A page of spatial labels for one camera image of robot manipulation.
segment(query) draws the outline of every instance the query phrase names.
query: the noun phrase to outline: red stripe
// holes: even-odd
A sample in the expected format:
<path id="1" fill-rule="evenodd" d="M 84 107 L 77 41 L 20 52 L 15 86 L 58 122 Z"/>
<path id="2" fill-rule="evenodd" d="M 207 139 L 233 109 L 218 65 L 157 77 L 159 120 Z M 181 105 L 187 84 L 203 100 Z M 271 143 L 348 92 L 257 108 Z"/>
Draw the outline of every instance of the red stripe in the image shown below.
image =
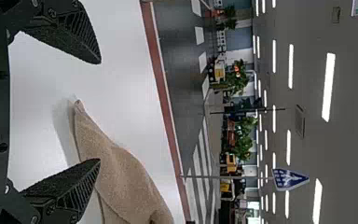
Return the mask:
<path id="1" fill-rule="evenodd" d="M 175 170 L 176 182 L 179 188 L 179 194 L 182 201 L 183 212 L 185 214 L 185 220 L 190 221 L 190 207 L 188 205 L 186 186 L 184 185 L 184 181 L 180 174 L 182 170 L 180 168 L 178 148 L 176 147 L 174 127 L 172 125 L 173 117 L 171 116 L 170 104 L 168 99 L 168 90 L 164 81 L 164 74 L 162 71 L 162 60 L 158 51 L 158 42 L 157 42 L 157 30 L 155 30 L 153 23 L 153 14 L 152 7 L 150 3 L 142 3 L 141 4 L 144 25 L 146 31 L 147 44 L 149 46 L 150 57 L 152 60 L 153 71 L 156 78 L 157 89 L 159 101 L 161 104 L 162 117 L 164 118 L 165 130 L 167 132 L 168 143 L 170 145 L 170 151 L 173 161 L 173 168 Z"/>

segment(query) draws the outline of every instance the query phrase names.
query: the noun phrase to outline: tan fabric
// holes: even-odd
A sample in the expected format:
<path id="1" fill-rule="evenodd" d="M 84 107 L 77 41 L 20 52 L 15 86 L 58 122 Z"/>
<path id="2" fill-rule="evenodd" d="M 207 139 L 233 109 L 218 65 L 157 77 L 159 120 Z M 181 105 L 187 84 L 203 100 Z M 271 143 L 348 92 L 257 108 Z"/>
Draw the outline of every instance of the tan fabric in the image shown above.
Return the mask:
<path id="1" fill-rule="evenodd" d="M 105 224 L 173 223 L 167 204 L 143 165 L 101 131 L 80 101 L 75 103 L 75 137 L 82 161 L 101 159 L 96 189 L 102 198 Z"/>

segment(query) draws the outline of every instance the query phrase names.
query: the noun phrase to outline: pedestrian crossing sign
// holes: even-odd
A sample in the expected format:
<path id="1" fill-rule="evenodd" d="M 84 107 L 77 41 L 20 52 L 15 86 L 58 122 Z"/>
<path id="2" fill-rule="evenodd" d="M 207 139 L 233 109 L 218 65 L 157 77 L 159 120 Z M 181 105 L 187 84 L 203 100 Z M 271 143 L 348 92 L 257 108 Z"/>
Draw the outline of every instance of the pedestrian crossing sign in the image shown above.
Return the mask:
<path id="1" fill-rule="evenodd" d="M 272 169 L 272 173 L 277 191 L 296 189 L 310 182 L 310 178 L 308 176 L 289 170 Z"/>

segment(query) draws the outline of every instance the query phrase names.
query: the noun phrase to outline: fluorescent light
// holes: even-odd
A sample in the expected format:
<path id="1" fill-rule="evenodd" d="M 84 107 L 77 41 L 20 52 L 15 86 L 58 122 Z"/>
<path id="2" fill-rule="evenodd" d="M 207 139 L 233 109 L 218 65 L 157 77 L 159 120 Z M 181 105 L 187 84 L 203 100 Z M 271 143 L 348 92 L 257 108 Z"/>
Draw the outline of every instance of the fluorescent light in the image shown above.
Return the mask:
<path id="1" fill-rule="evenodd" d="M 276 199 L 276 195 L 275 195 L 275 192 L 272 193 L 272 213 L 275 214 L 275 211 L 276 211 L 276 202 L 277 202 L 277 199 Z"/>
<path id="2" fill-rule="evenodd" d="M 264 90 L 264 107 L 267 107 L 267 91 Z"/>
<path id="3" fill-rule="evenodd" d="M 272 131 L 277 132 L 277 107 L 275 105 L 272 106 Z"/>
<path id="4" fill-rule="evenodd" d="M 262 7 L 263 7 L 263 13 L 266 13 L 266 0 L 263 0 Z"/>
<path id="5" fill-rule="evenodd" d="M 290 130 L 287 130 L 286 140 L 286 162 L 287 165 L 290 165 L 290 157 L 292 156 L 292 133 L 290 132 Z"/>
<path id="6" fill-rule="evenodd" d="M 258 80 L 258 97 L 261 97 L 261 80 Z"/>
<path id="7" fill-rule="evenodd" d="M 264 145 L 266 147 L 266 151 L 269 150 L 269 132 L 264 130 Z"/>
<path id="8" fill-rule="evenodd" d="M 284 214 L 286 218 L 289 218 L 289 200 L 290 200 L 290 192 L 287 190 L 284 195 Z"/>
<path id="9" fill-rule="evenodd" d="M 263 145 L 260 145 L 260 161 L 263 160 Z"/>
<path id="10" fill-rule="evenodd" d="M 258 0 L 255 0 L 255 15 L 258 17 Z"/>
<path id="11" fill-rule="evenodd" d="M 269 166 L 266 164 L 266 184 L 269 182 Z"/>
<path id="12" fill-rule="evenodd" d="M 319 181 L 319 179 L 316 179 L 315 196 L 313 201 L 313 215 L 312 215 L 313 224 L 319 224 L 323 190 L 324 187 L 322 186 L 321 181 Z"/>
<path id="13" fill-rule="evenodd" d="M 272 73 L 277 72 L 277 41 L 272 40 Z"/>
<path id="14" fill-rule="evenodd" d="M 324 77 L 324 105 L 322 118 L 328 122 L 330 120 L 331 97 L 333 94 L 334 69 L 336 66 L 336 54 L 327 53 L 326 71 Z"/>
<path id="15" fill-rule="evenodd" d="M 255 78 L 255 90 L 257 90 L 257 73 L 256 72 L 255 72 L 254 78 Z"/>
<path id="16" fill-rule="evenodd" d="M 257 36 L 257 58 L 260 58 L 260 36 Z"/>
<path id="17" fill-rule="evenodd" d="M 253 36 L 253 40 L 254 40 L 254 54 L 255 54 L 255 35 Z"/>
<path id="18" fill-rule="evenodd" d="M 293 57 L 295 54 L 295 46 L 290 45 L 289 46 L 289 89 L 293 88 Z"/>
<path id="19" fill-rule="evenodd" d="M 272 153 L 272 169 L 277 168 L 277 155 L 275 152 Z"/>
<path id="20" fill-rule="evenodd" d="M 263 188 L 263 185 L 264 185 L 264 181 L 263 181 L 263 172 L 260 173 L 260 177 L 262 178 L 261 181 L 260 181 L 260 185 L 261 185 L 261 188 Z M 262 210 L 264 209 L 263 208 L 263 197 L 261 198 L 261 206 L 262 206 Z"/>
<path id="21" fill-rule="evenodd" d="M 266 212 L 269 211 L 269 196 L 266 195 Z"/>
<path id="22" fill-rule="evenodd" d="M 263 132 L 263 120 L 262 120 L 263 117 L 261 117 L 261 114 L 258 115 L 258 126 L 259 126 L 259 130 L 260 132 Z"/>

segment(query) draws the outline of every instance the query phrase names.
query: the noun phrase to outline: green plant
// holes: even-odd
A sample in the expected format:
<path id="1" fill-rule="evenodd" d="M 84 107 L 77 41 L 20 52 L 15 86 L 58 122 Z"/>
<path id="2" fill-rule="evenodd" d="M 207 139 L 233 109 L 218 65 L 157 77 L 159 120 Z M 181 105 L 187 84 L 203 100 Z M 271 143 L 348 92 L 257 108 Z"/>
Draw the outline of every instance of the green plant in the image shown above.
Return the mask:
<path id="1" fill-rule="evenodd" d="M 249 135 L 257 123 L 258 119 L 254 117 L 246 117 L 235 123 L 235 134 L 237 136 Z"/>
<path id="2" fill-rule="evenodd" d="M 250 158 L 249 149 L 253 146 L 253 140 L 249 134 L 257 126 L 257 123 L 258 119 L 246 117 L 235 124 L 236 142 L 233 152 L 242 161 L 247 161 Z"/>
<path id="3" fill-rule="evenodd" d="M 235 12 L 235 6 L 234 5 L 225 7 L 224 11 L 225 11 L 225 16 L 227 18 L 235 17 L 236 12 Z"/>
<path id="4" fill-rule="evenodd" d="M 225 26 L 228 28 L 228 30 L 235 30 L 237 24 L 237 20 L 234 19 L 228 19 L 228 21 L 225 22 Z"/>
<path id="5" fill-rule="evenodd" d="M 249 78 L 245 73 L 245 62 L 243 60 L 235 61 L 232 64 L 233 67 L 237 67 L 234 72 L 226 73 L 226 80 L 221 81 L 220 84 L 213 84 L 212 88 L 215 91 L 231 91 L 230 96 L 234 94 L 243 95 L 244 88 L 249 83 Z"/>
<path id="6" fill-rule="evenodd" d="M 225 22 L 216 24 L 216 30 L 224 31 L 226 28 L 228 28 L 228 30 L 235 30 L 235 27 L 237 26 L 237 24 L 238 24 L 237 20 L 228 19 Z"/>
<path id="7" fill-rule="evenodd" d="M 253 140 L 249 136 L 243 136 L 235 142 L 233 153 L 242 161 L 248 161 L 250 158 L 249 149 L 253 146 Z"/>

